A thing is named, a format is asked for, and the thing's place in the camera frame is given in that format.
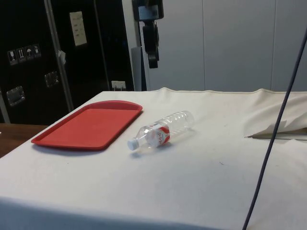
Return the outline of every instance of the bottle label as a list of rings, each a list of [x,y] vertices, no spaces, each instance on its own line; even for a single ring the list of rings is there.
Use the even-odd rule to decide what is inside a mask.
[[[153,123],[149,125],[149,127],[154,130],[154,134],[156,136],[154,140],[157,142],[156,146],[163,145],[169,141],[170,133],[167,125],[162,126],[159,123]]]

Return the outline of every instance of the wire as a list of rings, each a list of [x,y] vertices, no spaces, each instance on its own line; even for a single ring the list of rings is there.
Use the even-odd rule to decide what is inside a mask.
[[[293,83],[294,83],[295,78],[296,78],[298,66],[299,66],[299,63],[302,59],[302,55],[303,55],[303,52],[304,52],[306,41],[307,41],[307,28],[306,28],[306,31],[305,31],[305,35],[304,35],[302,45],[300,47],[300,50],[299,50],[299,53],[298,53],[298,56],[297,56],[297,59],[296,59],[295,67],[294,67],[294,70],[293,70],[293,73],[292,73],[292,77],[291,77],[287,92],[284,96],[282,107],[280,108],[280,111],[279,111],[279,114],[278,114],[278,117],[277,117],[277,121],[275,123],[275,127],[274,127],[273,134],[272,134],[269,146],[268,146],[268,150],[267,150],[265,157],[264,157],[264,161],[263,161],[262,168],[261,168],[261,171],[260,171],[257,187],[256,187],[256,190],[255,190],[255,194],[254,194],[253,200],[250,204],[248,215],[246,216],[245,223],[244,223],[242,230],[246,230],[246,228],[248,226],[249,219],[250,219],[251,214],[253,212],[253,209],[254,209],[254,206],[255,206],[255,203],[256,203],[256,200],[257,200],[257,196],[258,196],[258,193],[259,193],[259,190],[260,190],[261,182],[262,182],[262,179],[263,179],[265,167],[267,165],[267,162],[268,162],[268,159],[269,159],[272,147],[273,147],[273,143],[274,143],[275,138],[276,138],[276,134],[277,134],[277,130],[278,130],[278,127],[279,127],[279,124],[280,124],[280,120],[282,119],[284,109],[286,107],[290,92],[291,92],[292,87],[293,87]]]

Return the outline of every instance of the plastic bottle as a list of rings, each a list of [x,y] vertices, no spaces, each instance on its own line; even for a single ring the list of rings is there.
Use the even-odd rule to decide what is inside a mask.
[[[191,128],[194,117],[188,111],[181,111],[166,116],[150,125],[143,126],[135,138],[128,141],[128,147],[136,150],[140,146],[158,147],[167,143]]]

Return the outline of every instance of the table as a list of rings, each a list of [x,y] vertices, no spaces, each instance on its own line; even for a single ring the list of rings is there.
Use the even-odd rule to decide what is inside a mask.
[[[27,141],[1,158],[0,229],[241,229],[269,143],[245,138],[246,122],[274,115],[283,97],[266,90],[103,92],[86,104],[126,100],[143,113],[105,151]],[[301,111],[306,102],[305,92],[290,95]],[[128,149],[140,127],[182,110],[194,114],[192,131],[158,149]],[[298,124],[285,115],[282,129]],[[306,228],[306,149],[303,141],[276,141],[251,229]]]
[[[45,128],[47,126],[0,123],[0,158]]]

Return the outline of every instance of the plastic tray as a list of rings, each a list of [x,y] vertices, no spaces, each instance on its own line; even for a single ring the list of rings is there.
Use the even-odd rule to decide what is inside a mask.
[[[126,101],[89,104],[47,129],[31,142],[55,148],[103,150],[141,111],[142,106]]]

